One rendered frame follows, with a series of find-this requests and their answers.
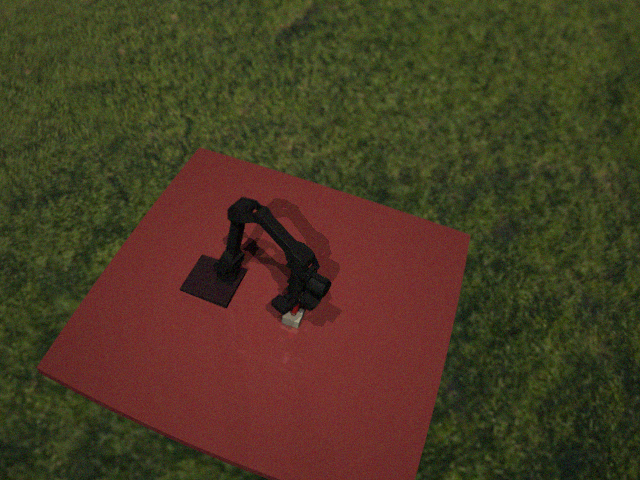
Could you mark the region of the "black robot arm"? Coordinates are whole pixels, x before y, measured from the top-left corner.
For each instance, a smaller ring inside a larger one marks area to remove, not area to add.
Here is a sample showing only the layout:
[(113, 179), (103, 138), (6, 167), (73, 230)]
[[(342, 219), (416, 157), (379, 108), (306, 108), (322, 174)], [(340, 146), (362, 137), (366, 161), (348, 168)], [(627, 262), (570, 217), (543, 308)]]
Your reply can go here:
[[(257, 211), (254, 213), (254, 209)], [(259, 224), (284, 251), (287, 268), (291, 269), (290, 281), (306, 290), (299, 295), (297, 304), (311, 311), (319, 305), (328, 293), (331, 281), (317, 273), (320, 268), (314, 252), (304, 243), (295, 240), (291, 234), (271, 214), (270, 209), (251, 198), (241, 198), (227, 209), (230, 228), (225, 252), (213, 266), (217, 270), (216, 281), (232, 285), (238, 273), (236, 267), (244, 261), (245, 253), (240, 250), (246, 223)], [(312, 263), (312, 266), (310, 264)], [(218, 279), (218, 280), (217, 280)]]

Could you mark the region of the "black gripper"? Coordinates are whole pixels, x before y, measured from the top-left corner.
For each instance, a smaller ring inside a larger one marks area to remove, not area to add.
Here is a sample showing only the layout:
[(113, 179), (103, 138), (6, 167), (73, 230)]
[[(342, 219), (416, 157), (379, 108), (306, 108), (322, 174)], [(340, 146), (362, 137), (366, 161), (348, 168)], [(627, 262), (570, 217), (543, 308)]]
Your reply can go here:
[(286, 295), (284, 294), (283, 296), (278, 295), (271, 300), (272, 306), (276, 308), (276, 310), (282, 315), (285, 315), (288, 311), (293, 310), (293, 308), (297, 305), (295, 303), (296, 299), (298, 299), (299, 295), (306, 290), (306, 284), (304, 286), (295, 286), (291, 283), (290, 278), (287, 280), (287, 283), (289, 284), (289, 286), (286, 287), (286, 291), (288, 293)]

